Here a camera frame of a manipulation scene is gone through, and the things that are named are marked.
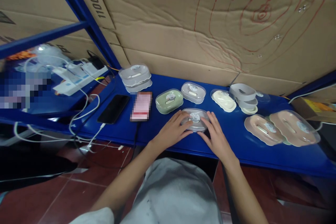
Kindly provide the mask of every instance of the stacked soap dish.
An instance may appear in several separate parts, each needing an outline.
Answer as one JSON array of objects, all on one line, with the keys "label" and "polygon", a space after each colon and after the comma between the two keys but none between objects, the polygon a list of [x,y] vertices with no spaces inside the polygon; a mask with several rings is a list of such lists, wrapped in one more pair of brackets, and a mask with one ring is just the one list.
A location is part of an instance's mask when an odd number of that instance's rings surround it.
[{"label": "stacked soap dish", "polygon": [[252,115],[257,113],[257,92],[253,88],[242,83],[237,83],[230,86],[230,93],[234,95],[239,107],[245,114]]},{"label": "stacked soap dish", "polygon": [[127,92],[139,92],[152,85],[151,73],[146,65],[133,65],[119,70],[119,76]]}]

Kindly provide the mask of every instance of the round sticker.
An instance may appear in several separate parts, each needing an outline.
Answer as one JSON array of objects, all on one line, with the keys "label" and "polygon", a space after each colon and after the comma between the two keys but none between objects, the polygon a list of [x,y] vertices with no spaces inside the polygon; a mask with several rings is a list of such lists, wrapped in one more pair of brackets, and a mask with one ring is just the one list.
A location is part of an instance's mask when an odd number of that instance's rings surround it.
[{"label": "round sticker", "polygon": [[266,122],[265,123],[266,128],[271,131],[272,133],[275,133],[277,130],[275,129],[274,125],[271,123]]},{"label": "round sticker", "polygon": [[194,123],[198,123],[200,121],[200,115],[197,113],[190,113],[190,118]]},{"label": "round sticker", "polygon": [[297,121],[296,125],[299,127],[300,130],[302,130],[304,133],[310,133],[308,127],[301,121]]},{"label": "round sticker", "polygon": [[138,68],[140,68],[140,66],[139,66],[139,65],[134,65],[134,66],[131,66],[131,70],[135,70],[135,69],[138,69]]},{"label": "round sticker", "polygon": [[191,91],[197,91],[198,89],[195,85],[190,85],[189,88]]},{"label": "round sticker", "polygon": [[176,96],[174,94],[169,94],[169,95],[166,96],[166,99],[167,100],[175,100],[175,97]]}]

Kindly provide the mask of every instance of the wire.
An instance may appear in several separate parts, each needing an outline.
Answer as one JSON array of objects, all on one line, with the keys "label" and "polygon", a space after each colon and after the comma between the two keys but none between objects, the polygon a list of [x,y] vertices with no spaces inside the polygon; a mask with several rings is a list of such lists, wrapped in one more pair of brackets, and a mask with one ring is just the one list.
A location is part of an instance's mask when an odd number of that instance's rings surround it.
[{"label": "wire", "polygon": [[321,122],[321,123],[320,123],[320,126],[316,129],[316,131],[319,131],[320,129],[322,129],[323,124],[336,125],[335,123],[331,123],[331,122]]},{"label": "wire", "polygon": [[330,87],[335,86],[335,85],[336,85],[336,83],[334,83],[334,84],[332,84],[332,85],[330,85],[330,86],[323,87],[323,88],[321,88],[321,89],[317,89],[317,90],[311,91],[311,92],[306,93],[306,94],[301,94],[301,95],[299,95],[299,96],[295,96],[294,98],[292,98],[292,99],[288,102],[288,104],[290,104],[290,103],[291,103],[294,99],[296,99],[296,98],[299,98],[299,97],[301,97],[301,96],[305,96],[305,95],[310,95],[310,94],[312,94],[312,93],[315,93],[315,92],[320,91],[320,90],[323,90],[323,89],[330,88]]}]

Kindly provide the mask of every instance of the smartphone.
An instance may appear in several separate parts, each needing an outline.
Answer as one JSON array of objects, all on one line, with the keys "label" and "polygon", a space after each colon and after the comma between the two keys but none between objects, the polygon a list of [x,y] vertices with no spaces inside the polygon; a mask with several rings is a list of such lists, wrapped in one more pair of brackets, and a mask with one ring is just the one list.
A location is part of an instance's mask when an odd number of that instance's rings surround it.
[{"label": "smartphone", "polygon": [[107,105],[106,109],[100,114],[97,119],[98,123],[114,124],[126,104],[130,100],[129,96],[116,94],[112,101]]},{"label": "smartphone", "polygon": [[130,121],[148,121],[152,105],[152,92],[138,92]]}]

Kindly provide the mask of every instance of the power strip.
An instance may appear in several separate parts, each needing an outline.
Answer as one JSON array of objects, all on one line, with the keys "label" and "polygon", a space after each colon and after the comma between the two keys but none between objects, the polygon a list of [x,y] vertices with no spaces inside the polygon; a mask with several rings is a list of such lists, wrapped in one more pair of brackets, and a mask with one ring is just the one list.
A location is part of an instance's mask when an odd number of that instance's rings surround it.
[{"label": "power strip", "polygon": [[[91,76],[96,79],[97,77],[103,75],[106,71],[108,71],[107,67],[104,66],[102,69],[97,70],[97,72],[91,74]],[[76,81],[75,83],[71,81],[64,81],[61,84],[53,87],[54,90],[56,90],[59,94],[71,96],[74,93],[76,93],[79,89],[86,86],[92,81],[95,81],[93,78],[91,78],[89,75],[85,75],[80,80]]]}]

